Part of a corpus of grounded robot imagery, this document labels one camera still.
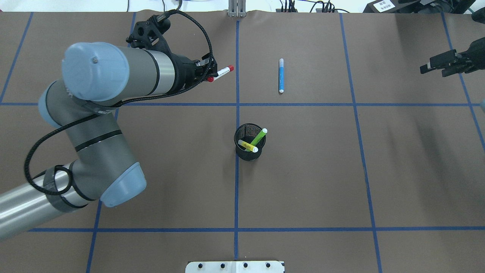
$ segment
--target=green marker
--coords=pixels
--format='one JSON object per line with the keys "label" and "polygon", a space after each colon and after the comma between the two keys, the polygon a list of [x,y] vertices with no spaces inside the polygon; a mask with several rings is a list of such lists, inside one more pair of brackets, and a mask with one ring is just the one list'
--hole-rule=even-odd
{"label": "green marker", "polygon": [[261,130],[261,132],[253,139],[253,141],[251,141],[251,145],[256,146],[256,144],[258,144],[267,133],[268,129],[263,128],[263,130]]}

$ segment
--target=pen holder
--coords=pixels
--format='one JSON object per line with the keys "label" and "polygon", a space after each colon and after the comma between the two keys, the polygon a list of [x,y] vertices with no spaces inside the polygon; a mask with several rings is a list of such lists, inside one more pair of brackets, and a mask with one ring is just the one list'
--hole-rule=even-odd
{"label": "pen holder", "polygon": [[234,133],[234,144],[236,144],[236,153],[240,159],[245,161],[253,161],[261,155],[263,146],[266,143],[266,136],[264,136],[261,141],[255,145],[258,148],[256,153],[246,151],[245,147],[238,144],[239,139],[242,139],[247,143],[251,143],[251,141],[253,141],[261,130],[261,127],[252,123],[243,124],[236,130],[236,133]]}

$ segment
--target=white marker with red cap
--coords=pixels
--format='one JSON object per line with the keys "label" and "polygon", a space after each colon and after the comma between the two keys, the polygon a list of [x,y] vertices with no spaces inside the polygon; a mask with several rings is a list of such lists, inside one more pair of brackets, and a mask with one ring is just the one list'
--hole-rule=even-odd
{"label": "white marker with red cap", "polygon": [[207,78],[207,81],[212,83],[213,81],[219,79],[220,77],[226,75],[227,73],[231,72],[234,70],[234,66],[228,66],[228,67],[225,67],[219,71],[217,71],[217,77],[209,77]]}

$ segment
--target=light blue joint cover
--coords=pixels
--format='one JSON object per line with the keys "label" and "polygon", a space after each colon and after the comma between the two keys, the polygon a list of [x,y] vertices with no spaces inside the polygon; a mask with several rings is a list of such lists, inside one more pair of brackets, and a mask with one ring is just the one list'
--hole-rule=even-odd
{"label": "light blue joint cover", "polygon": [[140,163],[136,162],[104,191],[100,200],[105,206],[113,207],[137,196],[145,188],[145,176],[143,175]]}
{"label": "light blue joint cover", "polygon": [[76,43],[64,53],[65,86],[79,99],[102,102],[123,91],[129,65],[121,50],[108,43]]}
{"label": "light blue joint cover", "polygon": [[49,91],[50,87],[54,84],[55,82],[52,82],[49,87],[42,93],[42,96],[39,98],[39,103],[37,104],[37,107],[39,108],[39,113],[40,116],[47,122],[49,123],[52,127],[54,128],[59,128],[61,127],[57,122],[55,122],[52,117],[49,114],[49,111],[47,110],[47,92]]}

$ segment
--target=white sticker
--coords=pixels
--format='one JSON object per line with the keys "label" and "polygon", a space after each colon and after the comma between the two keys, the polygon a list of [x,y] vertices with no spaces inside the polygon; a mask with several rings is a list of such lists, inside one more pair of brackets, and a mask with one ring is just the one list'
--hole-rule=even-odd
{"label": "white sticker", "polygon": [[384,12],[386,10],[390,10],[391,8],[396,7],[391,0],[383,0],[378,3],[374,4],[374,7],[377,9],[379,12]]}

